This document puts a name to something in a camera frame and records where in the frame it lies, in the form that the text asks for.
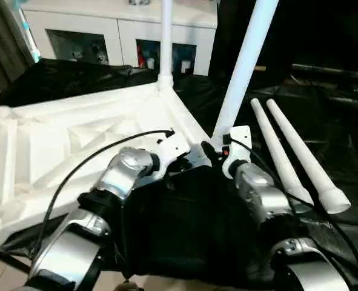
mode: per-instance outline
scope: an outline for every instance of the white bracket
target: white bracket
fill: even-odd
[[[153,178],[161,179],[164,177],[167,167],[179,156],[189,153],[190,150],[190,145],[180,132],[160,142],[155,153],[160,159],[160,169],[152,174]]]
[[[250,127],[248,125],[232,127],[230,129],[230,136],[231,138],[240,141],[251,149],[251,134]],[[229,179],[233,179],[234,177],[229,174],[228,169],[236,160],[250,162],[250,152],[236,142],[231,142],[230,152],[222,166],[223,174]]]

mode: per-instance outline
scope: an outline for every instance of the white cabinet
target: white cabinet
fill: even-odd
[[[55,50],[62,50],[59,47],[62,43],[61,32],[70,32],[68,39],[73,39],[68,46],[69,54],[80,52],[83,48],[78,44],[78,37],[73,37],[72,33],[84,34],[86,36],[95,36],[104,40],[104,47],[108,63],[110,65],[123,65],[121,44],[119,42],[119,32],[117,19],[97,18],[84,15],[68,15],[52,12],[24,11],[25,17],[30,25],[33,38],[40,50],[43,58],[48,59],[70,59],[66,56],[58,55]],[[56,32],[58,32],[58,41],[56,42]]]
[[[124,64],[138,66],[137,40],[161,41],[161,24],[141,21],[118,20],[121,34],[122,57]],[[208,75],[215,30],[210,28],[186,27],[173,25],[173,44],[190,44],[195,46],[195,75]]]
[[[128,0],[29,0],[22,9],[43,58],[134,67],[145,58],[145,65],[158,69],[161,0],[149,5],[130,5]],[[207,75],[217,27],[216,1],[174,0],[172,23],[173,65]],[[154,47],[154,59],[141,51],[145,41],[152,44],[147,43],[148,48]]]

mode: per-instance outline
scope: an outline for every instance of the black fabric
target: black fabric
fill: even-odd
[[[33,288],[33,290],[42,290],[42,291],[72,291],[74,290],[75,283],[61,284],[53,279],[50,279],[47,275],[45,276],[38,275],[30,278],[26,282],[25,286],[31,287]]]
[[[233,73],[255,3],[220,2],[210,74]],[[257,65],[267,67],[263,75],[274,84],[291,64],[358,71],[358,0],[279,1]]]
[[[145,84],[156,77],[153,72],[130,67],[43,60],[0,94],[0,105],[18,106]],[[226,84],[217,84],[208,77],[187,76],[175,79],[174,89],[211,135]],[[352,207],[333,217],[358,249],[358,93],[297,85],[248,92],[236,125],[251,127],[253,149],[274,169],[248,104],[253,97],[261,102],[276,99],[329,176],[347,194]],[[274,122],[273,125],[300,180],[315,195],[282,133]],[[127,208],[125,225],[129,226],[128,259],[132,271],[199,278],[242,288],[271,287],[273,273],[267,254],[253,235],[253,226],[235,195],[234,185],[223,177],[220,168],[192,169],[138,189]],[[314,239],[333,254],[347,273],[356,273],[352,253],[327,223],[313,213],[305,215],[303,221]],[[37,227],[21,231],[1,249],[27,255],[35,233]],[[110,254],[105,269],[120,270],[118,257],[112,256],[112,250],[106,251]]]
[[[276,243],[290,238],[309,237],[308,227],[296,215],[278,215],[260,225],[259,241],[270,250]]]

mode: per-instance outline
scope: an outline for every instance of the black cable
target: black cable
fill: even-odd
[[[55,204],[56,198],[59,196],[60,192],[62,191],[63,187],[66,185],[66,183],[68,182],[68,180],[87,162],[89,162],[89,160],[93,159],[95,156],[97,156],[98,154],[112,148],[115,147],[119,144],[122,144],[124,142],[127,142],[131,139],[135,139],[135,138],[139,138],[140,136],[145,136],[145,135],[152,135],[154,133],[165,133],[168,136],[172,135],[174,133],[174,131],[172,130],[151,130],[149,132],[142,132],[142,133],[138,133],[137,135],[133,135],[133,136],[129,136],[127,138],[124,138],[120,141],[116,141],[113,142],[112,144],[109,144],[99,150],[97,150],[96,152],[92,153],[90,156],[88,156],[85,160],[83,160],[79,165],[77,165],[64,179],[63,181],[60,183],[60,185],[58,186],[58,188],[56,189],[55,193],[52,196],[51,202],[48,205],[48,209],[45,213],[44,219],[43,219],[43,223],[41,226],[41,230],[40,233],[38,235],[38,238],[36,239],[36,242],[34,244],[33,247],[33,256],[35,257],[40,248],[41,248],[41,244],[42,244],[42,240],[44,239],[44,235],[45,235],[45,228],[50,220],[50,215],[53,209],[53,206]]]
[[[321,251],[326,257],[327,257],[327,260],[332,264],[332,266],[334,266],[334,268],[338,271],[338,273],[341,275],[341,277],[344,279],[344,281],[346,282],[346,285],[348,286],[348,288],[350,290],[353,290],[353,284],[351,283],[350,279],[348,278],[346,272],[340,267],[340,266],[343,266],[344,265],[341,265],[340,262],[338,262],[338,260],[336,260],[335,256],[333,253],[331,253],[330,251],[324,249],[323,247],[321,247],[319,245],[319,243],[311,238],[314,243],[318,246],[318,249],[319,251]]]
[[[252,155],[254,155],[258,161],[262,164],[262,167],[265,168],[266,171],[269,171],[269,175],[278,183],[281,185],[282,187],[282,183],[280,182],[280,180],[278,179],[278,177],[273,173],[272,170],[270,170],[270,168],[268,167],[268,165],[265,163],[265,161],[251,148],[249,148],[247,145],[243,144],[240,141],[237,141],[233,138],[230,137],[229,139],[232,142],[235,142],[236,144],[239,144],[240,146],[242,146],[243,148],[245,148],[246,150],[248,150]],[[324,217],[325,220],[328,221],[329,224],[331,224],[335,230],[338,232],[338,234],[340,234],[340,236],[344,239],[344,241],[346,242],[346,244],[348,245],[348,247],[350,248],[351,252],[353,253],[357,266],[358,266],[358,250],[356,249],[354,243],[352,242],[352,240],[348,237],[348,235],[340,228],[340,226],[333,221],[331,215],[328,214],[328,212],[324,209],[324,206],[321,204],[321,202],[319,201],[318,205],[312,205],[310,203],[305,202],[304,200],[301,200],[298,197],[295,197],[294,195],[284,191],[284,194],[286,194],[286,196],[288,196],[289,198],[292,198],[310,208],[312,208],[313,210],[315,210],[315,212],[321,216]]]

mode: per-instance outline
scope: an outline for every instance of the curtain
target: curtain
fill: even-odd
[[[0,91],[8,87],[33,63],[5,0],[0,0]]]

